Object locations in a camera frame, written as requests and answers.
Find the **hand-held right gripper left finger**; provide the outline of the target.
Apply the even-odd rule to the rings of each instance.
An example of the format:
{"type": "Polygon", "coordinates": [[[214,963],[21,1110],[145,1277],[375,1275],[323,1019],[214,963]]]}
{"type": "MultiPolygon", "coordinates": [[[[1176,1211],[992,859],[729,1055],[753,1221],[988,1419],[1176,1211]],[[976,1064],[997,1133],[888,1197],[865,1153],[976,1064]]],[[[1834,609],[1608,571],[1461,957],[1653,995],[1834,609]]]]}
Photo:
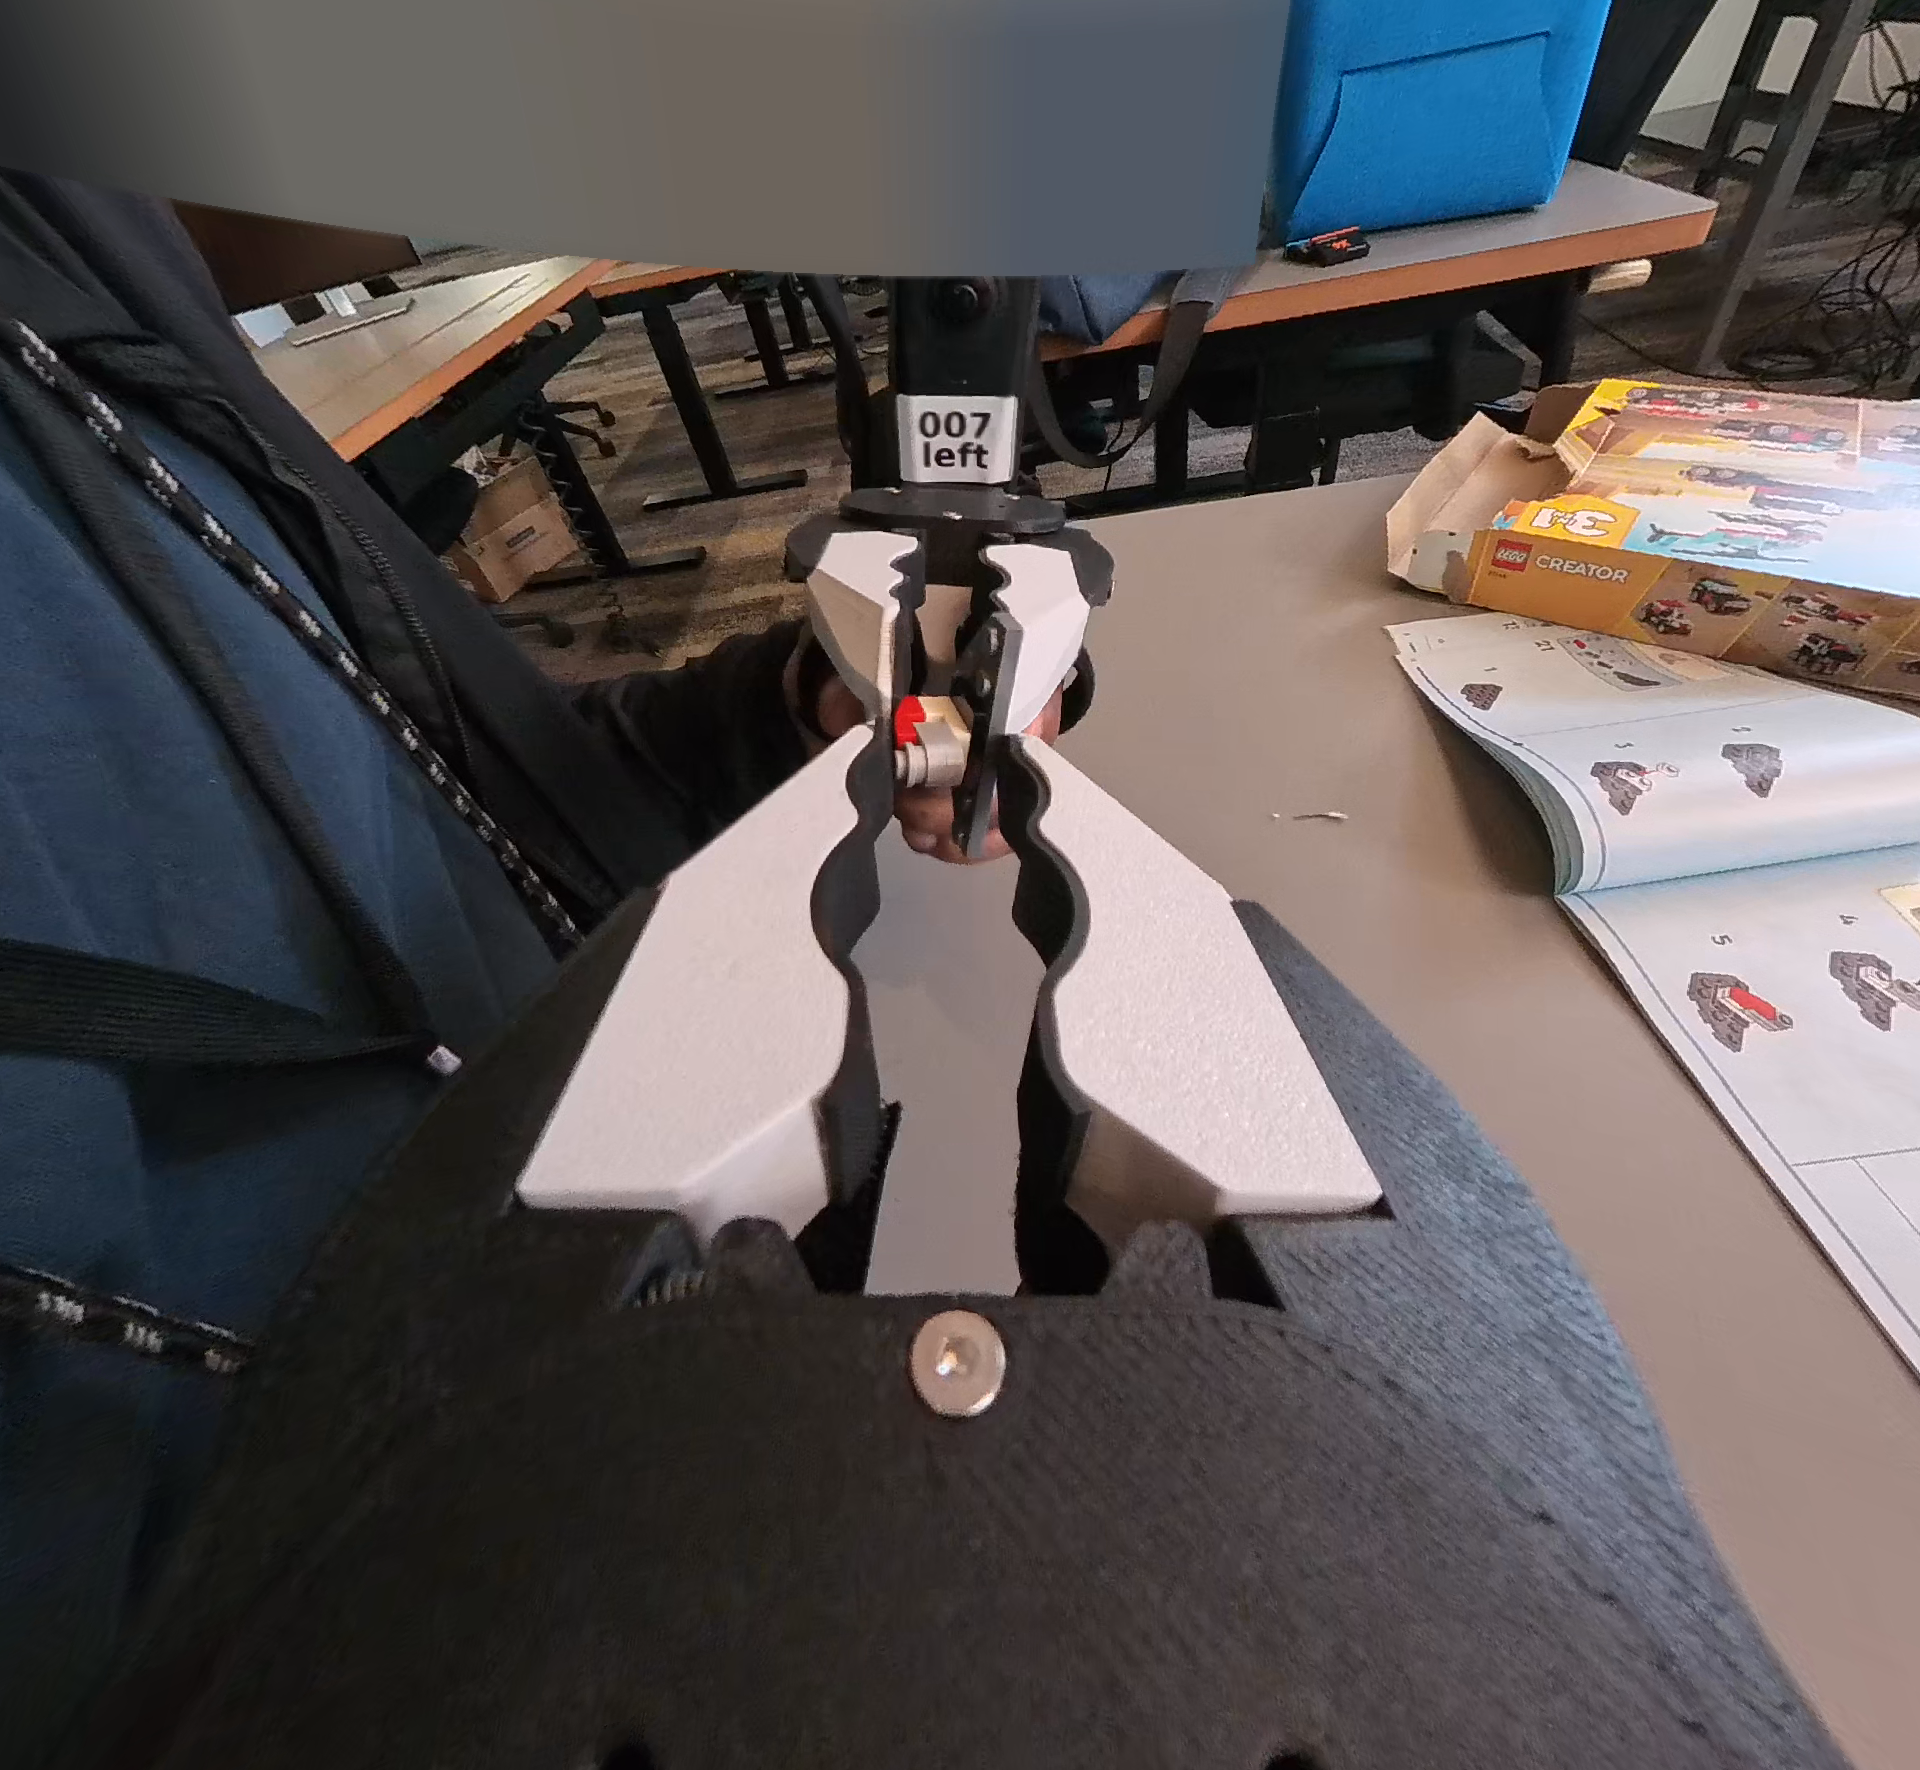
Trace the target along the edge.
{"type": "Polygon", "coordinates": [[[851,729],[662,885],[515,1199],[799,1239],[874,1176],[883,1105],[854,950],[879,912],[892,737],[851,729]]]}

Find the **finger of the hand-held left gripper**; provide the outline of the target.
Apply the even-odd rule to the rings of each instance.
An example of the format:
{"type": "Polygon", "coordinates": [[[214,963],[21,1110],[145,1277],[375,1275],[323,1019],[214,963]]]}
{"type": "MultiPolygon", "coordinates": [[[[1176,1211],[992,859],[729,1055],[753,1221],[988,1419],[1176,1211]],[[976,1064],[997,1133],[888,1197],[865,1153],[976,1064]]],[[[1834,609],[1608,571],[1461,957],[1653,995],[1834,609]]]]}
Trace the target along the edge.
{"type": "Polygon", "coordinates": [[[828,533],[806,574],[808,620],[869,726],[892,726],[914,665],[920,541],[828,533]]]}
{"type": "Polygon", "coordinates": [[[1028,733],[1073,681],[1091,601],[1065,547],[997,543],[979,556],[973,719],[990,740],[1028,733]]]}

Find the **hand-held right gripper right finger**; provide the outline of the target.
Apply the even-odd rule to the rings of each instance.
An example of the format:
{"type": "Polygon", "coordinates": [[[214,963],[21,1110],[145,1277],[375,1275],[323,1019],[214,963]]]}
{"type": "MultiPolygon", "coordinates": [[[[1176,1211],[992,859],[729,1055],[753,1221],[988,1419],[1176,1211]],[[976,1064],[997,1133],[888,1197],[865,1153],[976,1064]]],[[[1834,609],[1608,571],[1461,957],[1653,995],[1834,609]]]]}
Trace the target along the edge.
{"type": "Polygon", "coordinates": [[[1013,924],[1041,969],[1020,1072],[1020,1236],[1341,1221],[1381,1184],[1248,924],[1055,746],[1008,746],[1013,924]]]}

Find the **red grey brick piece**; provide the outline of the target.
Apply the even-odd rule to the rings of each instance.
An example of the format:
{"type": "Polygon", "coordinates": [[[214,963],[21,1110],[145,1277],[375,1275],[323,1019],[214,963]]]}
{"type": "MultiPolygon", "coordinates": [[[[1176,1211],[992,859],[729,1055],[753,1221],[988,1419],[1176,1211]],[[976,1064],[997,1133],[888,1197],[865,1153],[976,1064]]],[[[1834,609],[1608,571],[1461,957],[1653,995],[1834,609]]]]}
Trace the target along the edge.
{"type": "Polygon", "coordinates": [[[941,695],[901,696],[892,715],[893,782],[901,793],[954,793],[964,782],[972,715],[941,695]]]}

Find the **wooden top office desk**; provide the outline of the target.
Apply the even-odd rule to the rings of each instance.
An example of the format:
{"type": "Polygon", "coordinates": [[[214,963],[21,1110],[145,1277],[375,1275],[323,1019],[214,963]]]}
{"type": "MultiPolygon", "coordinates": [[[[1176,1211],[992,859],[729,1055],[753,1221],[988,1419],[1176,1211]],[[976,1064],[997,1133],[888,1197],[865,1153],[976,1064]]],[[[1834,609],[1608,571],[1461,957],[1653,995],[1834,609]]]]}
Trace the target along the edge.
{"type": "Polygon", "coordinates": [[[823,348],[823,342],[811,335],[797,277],[790,273],[732,273],[619,262],[592,285],[590,295],[604,322],[612,322],[612,318],[640,320],[669,405],[699,471],[699,486],[651,492],[641,502],[644,510],[724,506],[806,488],[808,473],[804,469],[768,476],[740,476],[713,418],[715,401],[779,394],[821,382],[828,376],[823,370],[790,367],[790,361],[801,361],[823,348]],[[742,313],[751,339],[751,355],[762,373],[760,382],[720,393],[709,393],[702,382],[675,318],[675,309],[692,302],[707,288],[720,291],[742,313]]]}
{"type": "Polygon", "coordinates": [[[612,258],[546,257],[455,277],[332,318],[309,342],[287,332],[255,361],[402,519],[452,516],[445,495],[459,458],[501,436],[524,439],[585,562],[559,582],[674,574],[704,564],[706,551],[631,558],[546,394],[602,336],[602,302],[623,273],[612,258]]]}

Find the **person's left hand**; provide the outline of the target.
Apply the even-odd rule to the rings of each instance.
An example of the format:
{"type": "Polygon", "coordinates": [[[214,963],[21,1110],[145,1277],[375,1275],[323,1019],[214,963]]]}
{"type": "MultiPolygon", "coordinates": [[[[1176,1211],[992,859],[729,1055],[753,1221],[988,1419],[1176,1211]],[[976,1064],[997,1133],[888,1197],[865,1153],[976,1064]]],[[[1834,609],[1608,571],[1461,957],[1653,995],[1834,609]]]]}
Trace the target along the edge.
{"type": "MultiPolygon", "coordinates": [[[[784,671],[788,713],[799,729],[808,750],[823,750],[839,737],[865,724],[865,715],[838,675],[826,648],[818,644],[810,627],[799,628],[797,648],[784,671]]],[[[1054,691],[1041,713],[1025,726],[1025,735],[1046,744],[1057,743],[1062,733],[1076,726],[1091,709],[1091,657],[1077,654],[1071,673],[1054,691]]],[[[997,809],[988,813],[988,832],[979,857],[972,857],[954,836],[954,803],[950,789],[897,787],[893,791],[893,820],[906,846],[941,865],[993,863],[1009,855],[1000,832],[997,809]]]]}

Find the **denim blue bag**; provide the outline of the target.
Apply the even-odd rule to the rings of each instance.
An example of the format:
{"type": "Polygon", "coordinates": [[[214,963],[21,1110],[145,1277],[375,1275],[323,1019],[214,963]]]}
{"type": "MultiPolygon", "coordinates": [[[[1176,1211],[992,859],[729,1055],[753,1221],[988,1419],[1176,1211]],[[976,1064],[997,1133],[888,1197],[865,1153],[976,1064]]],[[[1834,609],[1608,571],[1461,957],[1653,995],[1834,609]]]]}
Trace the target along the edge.
{"type": "Polygon", "coordinates": [[[1067,436],[1041,356],[1031,352],[1021,386],[1023,409],[1057,463],[1080,471],[1108,469],[1117,463],[1168,410],[1187,381],[1202,336],[1235,293],[1250,267],[1191,269],[1183,273],[1049,277],[1037,282],[1035,328],[1065,336],[1077,348],[1093,348],[1115,336],[1165,288],[1168,302],[1153,385],[1129,415],[1129,436],[1108,447],[1084,447],[1067,436]]]}

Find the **cardboard box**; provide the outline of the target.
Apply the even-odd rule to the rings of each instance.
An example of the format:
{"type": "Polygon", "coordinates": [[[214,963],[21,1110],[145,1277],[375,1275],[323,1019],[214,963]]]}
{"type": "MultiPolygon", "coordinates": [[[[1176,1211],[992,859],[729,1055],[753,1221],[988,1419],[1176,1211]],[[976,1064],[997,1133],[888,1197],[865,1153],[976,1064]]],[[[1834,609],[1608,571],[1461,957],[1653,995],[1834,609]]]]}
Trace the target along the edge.
{"type": "Polygon", "coordinates": [[[580,543],[537,456],[519,456],[479,488],[443,566],[484,606],[500,606],[536,576],[576,558],[580,543]]]}

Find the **wood edged grey table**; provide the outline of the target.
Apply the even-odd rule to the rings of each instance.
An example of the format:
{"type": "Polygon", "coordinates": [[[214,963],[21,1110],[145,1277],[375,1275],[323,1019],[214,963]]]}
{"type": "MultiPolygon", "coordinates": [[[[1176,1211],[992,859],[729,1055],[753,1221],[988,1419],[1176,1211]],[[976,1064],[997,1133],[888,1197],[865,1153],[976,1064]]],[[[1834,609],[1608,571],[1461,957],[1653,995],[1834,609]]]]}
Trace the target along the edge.
{"type": "Polygon", "coordinates": [[[1716,202],[1573,163],[1540,207],[1385,230],[1331,267],[1265,254],[1208,320],[1114,466],[1044,464],[1076,512],[1331,485],[1355,447],[1440,444],[1525,382],[1570,376],[1595,273],[1701,246],[1716,202]]]}

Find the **instruction booklet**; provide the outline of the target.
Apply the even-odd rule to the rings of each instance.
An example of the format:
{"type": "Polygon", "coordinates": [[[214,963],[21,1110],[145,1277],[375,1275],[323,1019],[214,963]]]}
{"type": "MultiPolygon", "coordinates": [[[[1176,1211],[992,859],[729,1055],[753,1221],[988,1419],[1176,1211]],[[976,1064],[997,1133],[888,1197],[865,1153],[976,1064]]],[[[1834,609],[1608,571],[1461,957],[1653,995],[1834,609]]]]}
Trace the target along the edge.
{"type": "Polygon", "coordinates": [[[1556,905],[1916,1372],[1916,717],[1489,612],[1385,634],[1522,789],[1556,905]]]}

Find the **bright blue felt bag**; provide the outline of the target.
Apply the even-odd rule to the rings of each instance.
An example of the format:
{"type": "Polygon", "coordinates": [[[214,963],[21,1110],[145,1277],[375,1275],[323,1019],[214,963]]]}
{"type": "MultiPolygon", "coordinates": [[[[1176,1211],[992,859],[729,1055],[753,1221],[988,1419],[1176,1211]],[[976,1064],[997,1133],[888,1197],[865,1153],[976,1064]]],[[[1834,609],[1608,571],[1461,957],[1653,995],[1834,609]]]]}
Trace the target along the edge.
{"type": "Polygon", "coordinates": [[[1262,246],[1548,205],[1614,0],[1292,0],[1262,246]]]}

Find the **flat silver device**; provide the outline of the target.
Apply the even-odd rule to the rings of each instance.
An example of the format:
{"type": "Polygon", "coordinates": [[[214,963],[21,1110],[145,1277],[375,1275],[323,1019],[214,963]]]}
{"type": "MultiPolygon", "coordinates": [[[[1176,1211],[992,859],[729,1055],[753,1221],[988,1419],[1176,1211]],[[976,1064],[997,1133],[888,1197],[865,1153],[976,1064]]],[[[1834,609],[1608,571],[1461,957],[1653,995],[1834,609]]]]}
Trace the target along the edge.
{"type": "Polygon", "coordinates": [[[286,348],[308,348],[402,318],[413,307],[413,295],[397,291],[392,295],[355,295],[351,287],[346,287],[317,293],[315,304],[315,317],[294,322],[279,339],[286,348]]]}

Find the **yellow toy box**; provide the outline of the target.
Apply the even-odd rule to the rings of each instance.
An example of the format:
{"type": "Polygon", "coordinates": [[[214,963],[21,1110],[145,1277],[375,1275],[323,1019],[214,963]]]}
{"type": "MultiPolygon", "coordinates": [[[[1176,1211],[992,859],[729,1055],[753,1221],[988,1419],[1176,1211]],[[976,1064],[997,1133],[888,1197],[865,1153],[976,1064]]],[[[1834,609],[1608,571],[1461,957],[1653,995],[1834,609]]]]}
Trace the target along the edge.
{"type": "Polygon", "coordinates": [[[1608,378],[1475,415],[1385,516],[1409,588],[1917,700],[1917,402],[1608,378]]]}

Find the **black computer monitor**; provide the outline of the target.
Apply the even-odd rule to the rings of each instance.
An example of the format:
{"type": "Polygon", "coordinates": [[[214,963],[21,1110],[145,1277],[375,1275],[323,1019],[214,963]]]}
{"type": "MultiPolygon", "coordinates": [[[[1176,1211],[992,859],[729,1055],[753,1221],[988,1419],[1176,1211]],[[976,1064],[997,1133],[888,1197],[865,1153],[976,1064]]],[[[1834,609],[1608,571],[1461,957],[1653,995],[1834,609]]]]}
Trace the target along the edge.
{"type": "Polygon", "coordinates": [[[402,235],[184,199],[173,199],[170,207],[232,315],[419,267],[417,249],[402,235]]]}

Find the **wooden top workbench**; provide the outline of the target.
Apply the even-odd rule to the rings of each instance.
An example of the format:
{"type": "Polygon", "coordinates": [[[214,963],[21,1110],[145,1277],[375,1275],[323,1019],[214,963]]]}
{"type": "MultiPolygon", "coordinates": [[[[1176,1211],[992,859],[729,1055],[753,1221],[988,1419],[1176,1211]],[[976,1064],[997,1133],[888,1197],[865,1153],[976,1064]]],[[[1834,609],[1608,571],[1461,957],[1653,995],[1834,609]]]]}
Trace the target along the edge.
{"type": "Polygon", "coordinates": [[[1742,189],[1692,356],[1701,373],[1723,367],[1742,300],[1798,197],[1877,7],[1880,0],[1756,0],[1692,173],[1692,194],[1700,199],[1716,197],[1728,181],[1742,189]]]}

